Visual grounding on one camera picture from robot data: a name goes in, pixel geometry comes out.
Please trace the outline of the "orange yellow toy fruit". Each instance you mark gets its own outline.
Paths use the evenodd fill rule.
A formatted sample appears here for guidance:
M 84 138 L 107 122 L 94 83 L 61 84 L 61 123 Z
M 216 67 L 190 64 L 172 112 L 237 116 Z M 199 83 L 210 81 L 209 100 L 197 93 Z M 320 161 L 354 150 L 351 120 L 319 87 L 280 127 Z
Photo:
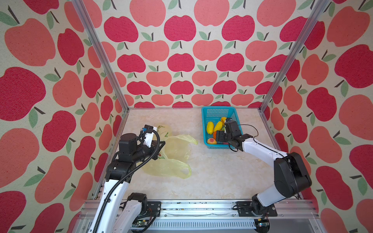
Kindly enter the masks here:
M 221 121 L 223 124 L 225 124 L 225 123 L 226 123 L 226 119 L 227 119 L 226 117 L 222 117 L 220 121 Z

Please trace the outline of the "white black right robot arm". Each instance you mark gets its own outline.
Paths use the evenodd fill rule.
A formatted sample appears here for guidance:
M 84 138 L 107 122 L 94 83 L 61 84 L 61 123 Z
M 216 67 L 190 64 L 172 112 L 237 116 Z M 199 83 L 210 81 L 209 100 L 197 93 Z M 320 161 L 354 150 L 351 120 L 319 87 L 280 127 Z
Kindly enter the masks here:
M 254 155 L 274 169 L 274 184 L 252 197 L 252 211 L 256 215 L 262 215 L 273 204 L 295 196 L 312 185 L 302 156 L 296 152 L 276 150 L 255 140 L 249 134 L 242 135 L 240 131 L 218 131 L 216 140 Z

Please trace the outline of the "yellow plastic bag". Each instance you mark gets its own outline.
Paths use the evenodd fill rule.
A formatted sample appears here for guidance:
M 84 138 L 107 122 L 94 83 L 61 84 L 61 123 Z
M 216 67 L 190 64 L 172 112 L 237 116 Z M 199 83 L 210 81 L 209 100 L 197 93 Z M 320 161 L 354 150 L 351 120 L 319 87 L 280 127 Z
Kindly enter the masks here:
M 152 176 L 189 178 L 192 175 L 188 163 L 191 145 L 198 145 L 198 141 L 190 135 L 174 135 L 168 125 L 159 125 L 157 132 L 166 144 L 158 154 L 158 159 L 148 162 L 142 170 Z

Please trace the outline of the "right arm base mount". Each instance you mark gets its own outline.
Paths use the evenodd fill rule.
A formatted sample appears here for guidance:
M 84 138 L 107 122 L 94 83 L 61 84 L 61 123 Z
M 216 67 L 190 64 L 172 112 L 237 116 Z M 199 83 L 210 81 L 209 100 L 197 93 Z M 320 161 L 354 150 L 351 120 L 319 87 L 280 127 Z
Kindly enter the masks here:
M 275 205 L 271 204 L 267 207 L 264 207 L 258 197 L 255 194 L 251 201 L 247 202 L 236 202 L 232 207 L 233 210 L 237 211 L 240 217 L 267 217 L 267 216 L 278 216 Z

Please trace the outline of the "yellow peach toy fruit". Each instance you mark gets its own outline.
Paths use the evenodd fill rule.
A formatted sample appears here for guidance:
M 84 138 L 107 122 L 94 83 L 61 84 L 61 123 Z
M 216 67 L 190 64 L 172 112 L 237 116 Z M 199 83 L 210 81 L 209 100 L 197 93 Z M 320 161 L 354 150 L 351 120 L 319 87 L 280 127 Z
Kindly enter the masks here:
M 209 144 L 209 145 L 217 145 L 217 141 L 214 138 L 209 138 L 207 140 L 207 144 Z

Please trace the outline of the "yellow toy banana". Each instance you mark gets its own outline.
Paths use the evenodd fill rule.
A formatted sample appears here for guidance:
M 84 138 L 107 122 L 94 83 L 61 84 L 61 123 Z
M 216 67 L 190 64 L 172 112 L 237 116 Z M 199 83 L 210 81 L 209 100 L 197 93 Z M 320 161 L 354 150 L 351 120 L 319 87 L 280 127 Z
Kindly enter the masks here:
M 216 131 L 221 131 L 222 128 L 223 128 L 223 126 L 224 126 L 223 122 L 222 122 L 222 121 L 219 121 L 219 122 L 215 125 L 215 127 L 214 127 L 214 132 L 216 132 Z
M 214 128 L 215 128 L 214 123 L 212 121 L 209 121 L 206 127 L 207 134 L 212 135 L 214 133 Z

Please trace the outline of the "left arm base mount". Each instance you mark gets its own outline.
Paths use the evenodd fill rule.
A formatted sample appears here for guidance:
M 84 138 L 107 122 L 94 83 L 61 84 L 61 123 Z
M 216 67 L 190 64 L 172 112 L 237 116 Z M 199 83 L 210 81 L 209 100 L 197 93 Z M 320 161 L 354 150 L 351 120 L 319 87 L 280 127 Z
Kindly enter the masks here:
M 123 208 L 129 206 L 130 201 L 138 201 L 140 203 L 139 217 L 160 216 L 161 202 L 149 201 L 146 194 L 132 193 L 128 196 Z

